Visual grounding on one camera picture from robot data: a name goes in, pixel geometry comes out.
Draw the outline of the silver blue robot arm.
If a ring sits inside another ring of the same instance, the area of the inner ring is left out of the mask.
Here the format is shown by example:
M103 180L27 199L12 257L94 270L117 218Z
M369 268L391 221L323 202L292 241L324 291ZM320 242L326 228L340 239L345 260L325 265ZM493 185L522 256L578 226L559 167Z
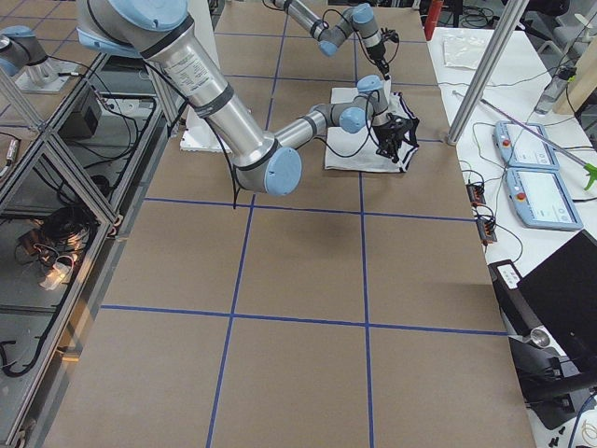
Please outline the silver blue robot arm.
M399 46L399 35L396 30L378 25L370 4L361 3L344 11L328 9L322 17L299 0L263 1L262 4L293 19L318 43L318 48L327 57L335 55L345 41L356 35L366 59L376 66L385 80L391 77L393 59L386 59L385 43L391 41Z
M274 4L309 32L327 56L358 35L367 56L380 70L357 83L349 103L321 104L282 130L263 130L195 36L195 21L185 1L79 1L77 32L82 46L106 54L141 58L158 64L195 113L229 146L230 170L242 189L284 196L298 185L302 161L298 147L328 127L357 133L371 125L378 155L398 161L414 119L390 109L383 82L389 77L385 43L395 39L381 30L373 9L359 4L340 13L335 26L316 16L301 1Z

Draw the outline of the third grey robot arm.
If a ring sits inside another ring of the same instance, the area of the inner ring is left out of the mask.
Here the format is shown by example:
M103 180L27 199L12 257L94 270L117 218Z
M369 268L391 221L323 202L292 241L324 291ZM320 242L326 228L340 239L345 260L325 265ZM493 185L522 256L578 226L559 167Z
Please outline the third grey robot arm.
M16 85L29 93L57 93L78 73L77 63L51 59L24 25L1 30L1 68L9 77L17 76Z

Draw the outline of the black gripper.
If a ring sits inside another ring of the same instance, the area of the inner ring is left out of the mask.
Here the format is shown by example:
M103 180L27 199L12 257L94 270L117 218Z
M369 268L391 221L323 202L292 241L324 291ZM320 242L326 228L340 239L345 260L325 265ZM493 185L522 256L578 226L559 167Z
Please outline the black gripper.
M372 35L364 38L364 47L366 49L367 55L372 61L375 61L375 65L379 69L384 79L387 79L390 76L390 66L384 58L385 43L387 41L391 41L396 44L399 43L399 34L396 30L390 28L380 28Z
M404 136L410 130L410 119L400 117L394 113L386 113L386 122L374 126L378 148L376 154L390 157L393 163L403 163L405 160Z

